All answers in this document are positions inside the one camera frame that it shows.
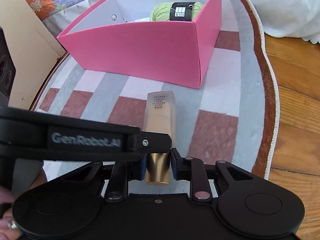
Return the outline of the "person's left hand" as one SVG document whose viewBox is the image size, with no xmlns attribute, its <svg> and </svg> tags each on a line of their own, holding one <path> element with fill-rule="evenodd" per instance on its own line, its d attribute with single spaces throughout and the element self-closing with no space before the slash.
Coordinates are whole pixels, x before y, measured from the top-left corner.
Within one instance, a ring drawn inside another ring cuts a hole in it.
<svg viewBox="0 0 320 240">
<path fill-rule="evenodd" d="M 9 207 L 1 215 L 1 239 L 16 240 L 21 236 L 18 230 L 9 228 L 9 223 L 13 221 L 11 205 L 14 200 L 13 193 L 1 186 L 1 205 L 9 204 Z"/>
</svg>

